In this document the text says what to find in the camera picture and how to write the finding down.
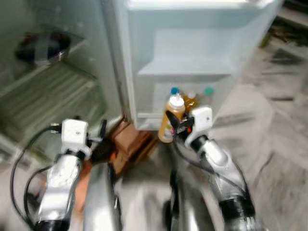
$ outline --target oil bottle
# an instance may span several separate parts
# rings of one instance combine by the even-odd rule
[[[185,105],[184,100],[179,93],[171,95],[167,101],[162,124],[158,132],[158,137],[161,142],[171,143],[173,141],[174,129],[166,116],[167,110],[172,112],[179,120],[182,119],[182,116],[185,113]]]
[[[195,92],[189,92],[184,95],[185,110],[189,113],[192,109],[198,106],[199,99]]]

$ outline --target plastic bottle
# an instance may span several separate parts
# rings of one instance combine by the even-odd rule
[[[185,112],[184,100],[179,93],[176,95],[171,95],[168,102],[166,103],[166,109],[164,111],[164,117],[160,130],[158,132],[159,139],[164,143],[171,143],[173,141],[174,129],[170,124],[168,117],[166,116],[166,111],[171,111],[179,120]]]
[[[190,112],[199,104],[199,99],[195,92],[189,92],[187,95],[184,95],[184,104],[185,104],[185,111]]]
[[[213,95],[214,95],[214,89],[212,87],[207,87],[205,89],[205,99],[204,104],[211,106],[213,103]]]

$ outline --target refrigerator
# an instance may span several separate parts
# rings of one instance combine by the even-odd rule
[[[214,89],[213,113],[259,45],[282,0],[2,0],[0,5],[0,159],[9,160],[50,123],[75,116],[95,134],[124,116],[159,130],[172,87],[201,104]],[[30,65],[14,55],[25,34],[61,31],[68,56]],[[57,134],[30,150],[53,160]]]

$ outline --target floor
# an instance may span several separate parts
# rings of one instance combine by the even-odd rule
[[[308,230],[308,76],[306,64],[270,64],[272,51],[257,50],[244,75],[224,103],[210,137],[226,146],[241,166],[258,215],[271,231]],[[206,177],[194,174],[217,231],[222,218]],[[169,147],[159,145],[151,158],[129,170],[117,183],[125,231],[164,230],[162,206],[170,196],[172,168]],[[26,230],[8,197],[8,173],[1,173],[7,191],[1,197],[0,221],[8,230]],[[82,230],[73,222],[71,230]]]

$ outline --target white bottle cap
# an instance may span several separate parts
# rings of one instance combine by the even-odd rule
[[[169,104],[173,109],[181,109],[184,107],[184,100],[179,94],[172,95],[169,99]]]
[[[196,92],[189,92],[187,94],[187,97],[190,98],[190,99],[194,99],[196,97]]]

